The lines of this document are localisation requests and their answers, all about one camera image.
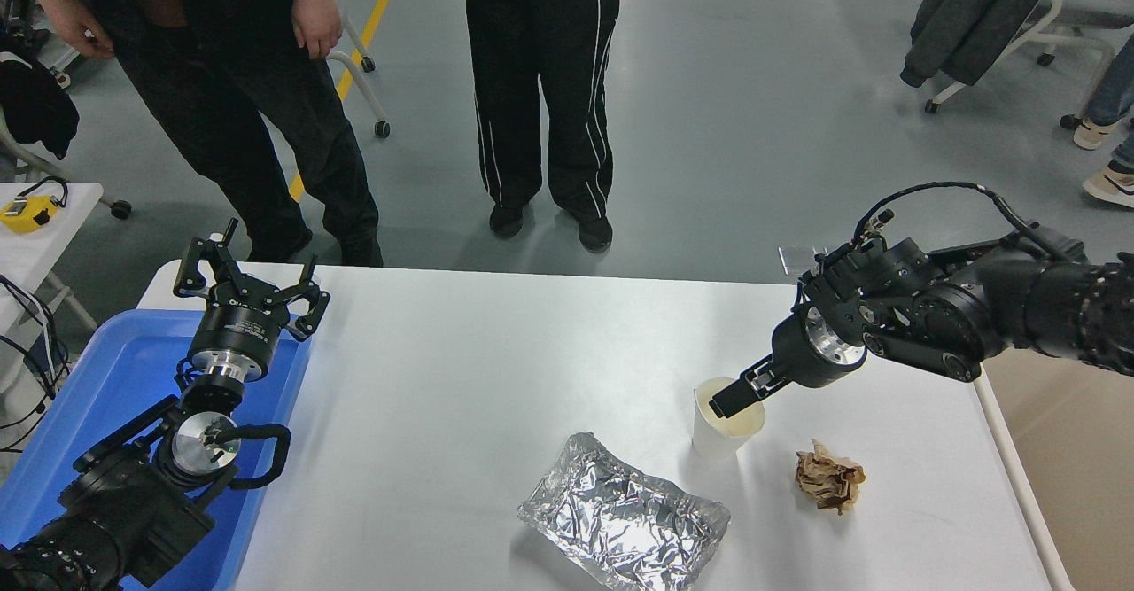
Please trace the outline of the person's right hand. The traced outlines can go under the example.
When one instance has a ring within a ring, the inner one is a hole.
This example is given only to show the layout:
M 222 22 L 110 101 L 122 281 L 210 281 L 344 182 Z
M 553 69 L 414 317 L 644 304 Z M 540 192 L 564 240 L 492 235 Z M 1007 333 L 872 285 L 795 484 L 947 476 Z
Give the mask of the person's right hand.
M 88 7 L 78 0 L 37 0 L 54 33 L 86 58 L 116 57 L 111 39 Z

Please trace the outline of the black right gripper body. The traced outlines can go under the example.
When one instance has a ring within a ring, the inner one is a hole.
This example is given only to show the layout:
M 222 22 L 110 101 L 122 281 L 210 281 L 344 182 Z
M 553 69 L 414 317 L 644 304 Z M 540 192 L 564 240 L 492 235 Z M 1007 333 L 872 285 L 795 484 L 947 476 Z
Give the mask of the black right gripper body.
M 822 388 L 843 378 L 843 340 L 813 306 L 802 306 L 777 326 L 773 368 L 792 385 Z

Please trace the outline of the person's left hand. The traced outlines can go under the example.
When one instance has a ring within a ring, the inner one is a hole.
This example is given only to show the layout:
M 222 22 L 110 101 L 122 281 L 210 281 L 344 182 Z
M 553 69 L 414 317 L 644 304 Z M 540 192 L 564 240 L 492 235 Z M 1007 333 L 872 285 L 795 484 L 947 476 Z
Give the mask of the person's left hand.
M 325 59 L 342 35 L 336 0 L 294 0 L 291 29 L 297 47 L 311 59 Z

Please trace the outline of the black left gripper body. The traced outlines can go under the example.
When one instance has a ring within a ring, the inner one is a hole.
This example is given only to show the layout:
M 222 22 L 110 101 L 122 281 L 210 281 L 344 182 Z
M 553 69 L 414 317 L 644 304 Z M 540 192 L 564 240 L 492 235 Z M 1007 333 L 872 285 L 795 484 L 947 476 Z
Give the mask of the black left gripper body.
M 289 322 L 285 304 L 266 303 L 279 288 L 255 276 L 232 276 L 215 282 L 208 295 L 206 312 L 196 330 L 188 357 L 191 365 L 206 368 L 232 356 L 247 368 L 270 365 L 284 326 Z

